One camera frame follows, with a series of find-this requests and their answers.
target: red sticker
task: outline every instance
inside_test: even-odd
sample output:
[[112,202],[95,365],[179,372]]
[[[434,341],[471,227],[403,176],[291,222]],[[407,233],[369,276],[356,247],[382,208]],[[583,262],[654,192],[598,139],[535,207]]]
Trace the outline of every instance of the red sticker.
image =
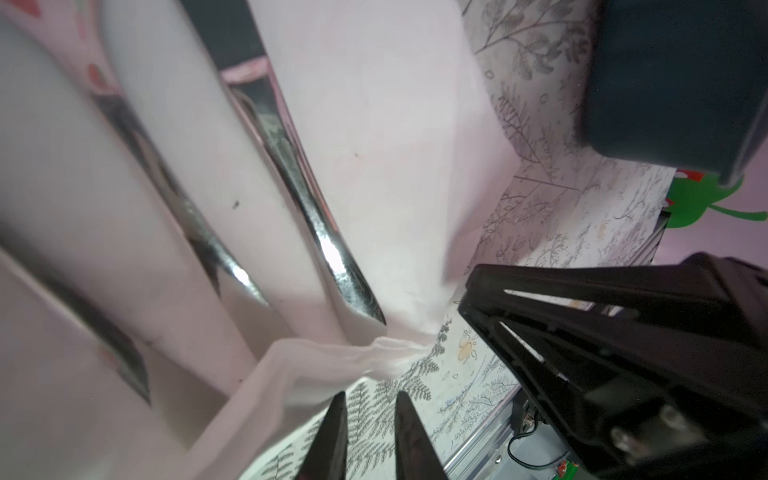
[[40,5],[38,0],[6,0],[11,5],[15,6],[22,12],[32,15],[33,17],[40,18]]
[[105,89],[107,87],[107,80],[104,78],[104,74],[94,64],[88,65],[88,80],[99,88]]

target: leaf illustration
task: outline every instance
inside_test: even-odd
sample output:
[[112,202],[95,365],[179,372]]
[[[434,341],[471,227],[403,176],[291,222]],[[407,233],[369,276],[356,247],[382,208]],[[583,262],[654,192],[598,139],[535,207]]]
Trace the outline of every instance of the leaf illustration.
[[515,28],[520,25],[524,19],[525,15],[522,13],[512,13],[512,10],[507,12],[507,15],[504,15],[501,23],[504,35],[509,35],[514,32]]
[[528,63],[528,59],[522,52],[522,48],[518,49],[518,53],[515,54],[515,58],[512,60],[512,69],[518,72],[524,80],[531,80],[533,78],[533,71]]
[[560,0],[549,9],[549,15],[555,20],[562,20],[574,10],[570,3],[569,0]]
[[536,70],[538,73],[543,74],[550,74],[554,71],[554,68],[545,64],[541,57],[536,57],[536,59],[533,61],[533,69]]
[[547,8],[549,8],[549,5],[552,5],[552,0],[541,0],[538,3],[537,10],[540,12],[545,12]]
[[528,37],[528,49],[538,50],[549,45],[549,37],[540,31],[534,31]]
[[505,0],[491,0],[483,8],[481,19],[488,29],[492,29],[498,24],[504,11]]
[[530,7],[533,2],[536,2],[536,0],[518,0],[517,5],[515,5],[515,8],[518,8],[520,10],[525,10],[526,8]]

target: black metal bracket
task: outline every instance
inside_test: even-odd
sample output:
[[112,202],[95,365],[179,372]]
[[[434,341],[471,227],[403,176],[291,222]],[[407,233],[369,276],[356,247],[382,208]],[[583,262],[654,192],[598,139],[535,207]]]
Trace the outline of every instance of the black metal bracket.
[[765,270],[703,253],[676,266],[479,265],[458,311],[593,475],[725,478],[766,464]]

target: green leaf sticker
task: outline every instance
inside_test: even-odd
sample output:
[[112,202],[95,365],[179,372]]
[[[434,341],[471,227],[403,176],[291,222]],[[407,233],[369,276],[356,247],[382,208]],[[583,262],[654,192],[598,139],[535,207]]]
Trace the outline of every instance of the green leaf sticker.
[[723,188],[717,183],[717,175],[706,174],[700,180],[694,178],[675,177],[667,194],[670,205],[664,208],[672,214],[667,224],[669,228],[687,227],[704,215],[707,208],[743,220],[763,222],[768,220],[768,212],[739,212],[715,205],[715,202],[727,198],[741,187],[744,179],[730,187]]

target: shiny metal rod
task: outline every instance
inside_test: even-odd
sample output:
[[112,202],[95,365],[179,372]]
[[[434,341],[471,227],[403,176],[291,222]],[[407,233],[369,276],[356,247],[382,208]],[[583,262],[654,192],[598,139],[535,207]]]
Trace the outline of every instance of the shiny metal rod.
[[384,315],[323,199],[246,1],[180,3],[295,207],[347,339],[370,344],[386,334]]
[[60,317],[96,339],[118,365],[118,374],[189,448],[227,397],[153,347],[111,322],[85,296],[66,285],[44,260],[3,229],[0,265]]
[[0,2],[0,13],[48,50],[88,93],[160,195],[255,357],[260,358],[274,340],[294,336],[192,203],[131,108],[108,64],[99,32],[98,0],[48,1],[34,8]]

